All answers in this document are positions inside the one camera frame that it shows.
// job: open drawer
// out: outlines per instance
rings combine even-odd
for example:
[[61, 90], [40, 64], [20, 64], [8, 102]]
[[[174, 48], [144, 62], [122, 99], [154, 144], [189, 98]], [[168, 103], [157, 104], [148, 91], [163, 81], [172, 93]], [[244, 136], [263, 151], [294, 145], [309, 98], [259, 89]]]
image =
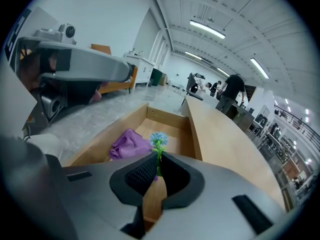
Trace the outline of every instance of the open drawer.
[[[146, 103], [102, 130], [84, 145], [66, 166], [85, 166], [110, 161], [109, 151], [112, 144], [130, 128], [147, 140], [154, 132], [164, 132], [168, 137], [166, 152], [196, 158], [189, 118], [149, 107]], [[166, 197], [166, 184], [162, 177], [158, 177], [143, 197], [142, 209], [146, 231], [161, 216], [161, 202]]]

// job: wooden table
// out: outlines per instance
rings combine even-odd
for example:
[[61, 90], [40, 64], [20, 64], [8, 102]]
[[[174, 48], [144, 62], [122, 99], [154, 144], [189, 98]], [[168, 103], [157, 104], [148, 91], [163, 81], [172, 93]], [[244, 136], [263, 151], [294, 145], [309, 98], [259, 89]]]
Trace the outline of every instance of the wooden table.
[[195, 157], [238, 173], [285, 210], [273, 172], [245, 133], [226, 115], [208, 104], [188, 95], [185, 101], [182, 113], [190, 119]]

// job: metal railing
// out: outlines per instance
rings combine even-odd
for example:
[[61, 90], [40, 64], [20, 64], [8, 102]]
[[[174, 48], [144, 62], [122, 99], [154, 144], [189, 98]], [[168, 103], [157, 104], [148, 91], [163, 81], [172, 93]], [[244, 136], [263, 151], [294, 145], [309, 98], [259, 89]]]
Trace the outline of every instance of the metal railing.
[[293, 125], [297, 131], [301, 132], [316, 148], [320, 151], [320, 136], [306, 123], [304, 123], [301, 119], [297, 118], [293, 114], [288, 111], [282, 109], [279, 106], [274, 106], [274, 113], [286, 120], [289, 124]]

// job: toy flower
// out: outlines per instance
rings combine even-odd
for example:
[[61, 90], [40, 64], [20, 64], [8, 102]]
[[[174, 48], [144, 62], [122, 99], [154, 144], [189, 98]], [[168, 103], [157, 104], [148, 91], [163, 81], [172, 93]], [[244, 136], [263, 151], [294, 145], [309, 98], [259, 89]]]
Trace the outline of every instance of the toy flower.
[[155, 148], [157, 142], [160, 142], [162, 145], [167, 145], [168, 138], [164, 132], [154, 132], [150, 136], [150, 143]]
[[168, 143], [167, 135], [164, 132], [155, 132], [152, 133], [150, 136], [150, 143], [153, 146], [152, 151], [157, 152], [157, 176], [161, 176], [161, 168], [160, 168], [160, 162], [161, 162], [161, 154], [163, 151], [165, 151], [165, 147], [161, 145], [166, 145]]

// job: cabinet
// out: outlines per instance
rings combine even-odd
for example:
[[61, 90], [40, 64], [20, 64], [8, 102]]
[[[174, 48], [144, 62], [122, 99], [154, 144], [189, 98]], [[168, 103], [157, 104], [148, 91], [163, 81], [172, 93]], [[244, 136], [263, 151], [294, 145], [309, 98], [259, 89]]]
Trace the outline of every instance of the cabinet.
[[136, 87], [136, 84], [149, 83], [151, 73], [155, 65], [145, 58], [137, 55], [125, 54], [124, 58], [127, 62], [136, 65], [138, 68], [133, 89]]

